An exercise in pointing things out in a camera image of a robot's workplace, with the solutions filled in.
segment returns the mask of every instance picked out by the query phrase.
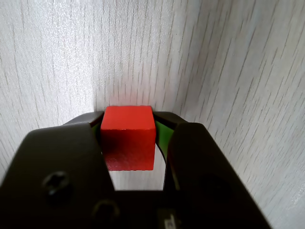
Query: white backdrop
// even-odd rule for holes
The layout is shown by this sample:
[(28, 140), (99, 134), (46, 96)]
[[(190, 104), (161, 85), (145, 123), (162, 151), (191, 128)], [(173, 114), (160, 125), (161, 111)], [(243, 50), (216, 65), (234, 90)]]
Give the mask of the white backdrop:
[(0, 176), (32, 129), (151, 105), (204, 124), (271, 224), (303, 228), (304, 3), (0, 1)]

